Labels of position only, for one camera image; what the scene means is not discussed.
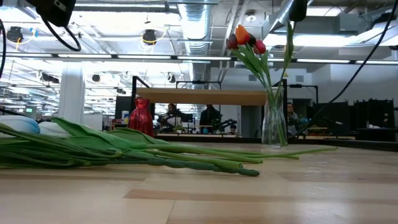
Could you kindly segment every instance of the person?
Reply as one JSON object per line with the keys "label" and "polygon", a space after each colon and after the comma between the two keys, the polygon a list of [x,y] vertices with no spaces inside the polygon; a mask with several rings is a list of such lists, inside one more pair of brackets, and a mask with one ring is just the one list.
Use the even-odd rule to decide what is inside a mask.
{"label": "person", "polygon": [[235,124],[232,124],[229,127],[229,130],[230,130],[230,132],[228,134],[236,135],[236,125]]}
{"label": "person", "polygon": [[[206,110],[202,111],[200,114],[200,123],[199,125],[213,125],[213,120],[220,118],[220,112],[216,110],[213,105],[206,105]],[[209,133],[213,132],[213,128],[207,128]]]}
{"label": "person", "polygon": [[294,113],[293,103],[287,103],[287,130],[297,134],[299,117]]}
{"label": "person", "polygon": [[175,125],[181,124],[181,111],[177,109],[177,106],[173,103],[167,105],[167,112],[159,116],[157,122],[160,123],[160,128],[163,132],[173,132],[173,127]]}

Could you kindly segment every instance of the flower bouquet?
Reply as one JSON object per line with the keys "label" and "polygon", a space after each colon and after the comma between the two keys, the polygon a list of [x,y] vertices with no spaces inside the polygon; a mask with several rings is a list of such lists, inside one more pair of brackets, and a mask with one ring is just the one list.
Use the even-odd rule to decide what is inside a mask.
{"label": "flower bouquet", "polygon": [[282,106],[283,90],[281,81],[292,59],[294,49],[293,33],[294,29],[288,22],[284,69],[276,88],[272,87],[273,84],[271,83],[271,75],[268,67],[268,52],[262,40],[256,40],[256,38],[243,26],[238,25],[235,34],[231,34],[226,41],[232,54],[240,59],[245,64],[246,68],[257,77],[267,93],[261,142],[271,147],[287,146],[287,131]]}

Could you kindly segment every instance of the ceiling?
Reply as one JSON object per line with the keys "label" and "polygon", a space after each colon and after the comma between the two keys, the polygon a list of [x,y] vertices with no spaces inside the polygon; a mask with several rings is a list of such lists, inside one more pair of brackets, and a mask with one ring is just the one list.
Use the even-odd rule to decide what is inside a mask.
{"label": "ceiling", "polygon": [[[141,5],[138,12],[129,11],[126,7],[119,7],[118,11],[106,8],[109,3]],[[180,15],[176,13],[153,12],[146,4],[164,4],[162,1],[82,1],[77,0],[76,8],[82,9],[85,4],[96,4],[102,9],[93,8],[89,11],[74,11],[68,28],[79,37],[82,44],[82,54],[154,54],[154,55],[186,55],[185,42]],[[336,17],[339,14],[354,14],[372,12],[390,6],[394,1],[339,1],[339,0],[314,0],[308,8],[308,16]],[[266,17],[280,9],[281,1],[237,1],[222,0],[213,5],[211,9],[210,34],[207,41],[210,45],[208,55],[225,55],[223,50],[228,26],[236,27],[241,23],[257,39],[264,39],[262,35]],[[246,12],[256,17],[255,21],[246,20]],[[27,53],[67,53],[70,52],[49,32],[39,15],[31,8],[1,7],[1,19],[6,29],[12,26],[21,27],[24,40],[20,44],[7,42],[8,52]],[[148,46],[142,41],[142,34],[146,29],[154,29],[157,43]],[[55,27],[60,36],[70,44],[72,38],[64,29]],[[312,47],[297,46],[295,57],[300,58],[334,58],[334,59],[363,59],[370,51],[371,45],[351,47]],[[283,48],[275,45],[269,46],[271,54],[275,57],[283,56]],[[391,55],[388,47],[380,47],[373,59],[384,59]],[[59,85],[51,84],[51,88],[44,88],[48,82],[40,80],[42,74],[48,74],[60,81],[63,64],[61,60],[24,60],[22,58],[8,58],[5,71],[0,80],[0,105],[39,105],[41,113],[51,114],[57,111],[59,99]],[[177,80],[190,81],[189,63],[142,63],[142,62],[80,62],[86,74],[86,112],[114,113],[114,97],[119,93],[113,88],[118,86],[131,93],[132,76],[137,75],[150,83],[152,87],[175,88],[169,83],[168,75],[175,75]],[[295,64],[293,68],[311,68],[309,64]],[[94,74],[101,76],[100,82],[94,82]],[[211,74],[215,81],[218,74]],[[33,87],[15,88],[11,85],[32,85]]]}

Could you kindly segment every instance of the orange tulip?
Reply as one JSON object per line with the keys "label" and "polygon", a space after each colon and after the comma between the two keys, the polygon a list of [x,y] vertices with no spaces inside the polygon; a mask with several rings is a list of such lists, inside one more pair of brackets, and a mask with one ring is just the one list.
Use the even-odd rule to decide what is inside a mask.
{"label": "orange tulip", "polygon": [[250,34],[242,25],[238,25],[238,28],[235,30],[235,35],[236,40],[240,45],[244,45],[250,40]]}

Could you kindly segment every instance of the white column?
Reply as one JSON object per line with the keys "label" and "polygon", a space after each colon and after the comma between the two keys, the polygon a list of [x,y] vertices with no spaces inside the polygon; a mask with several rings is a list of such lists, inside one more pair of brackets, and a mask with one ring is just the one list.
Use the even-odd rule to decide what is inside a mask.
{"label": "white column", "polygon": [[83,122],[85,87],[81,64],[64,62],[58,117],[78,124]]}

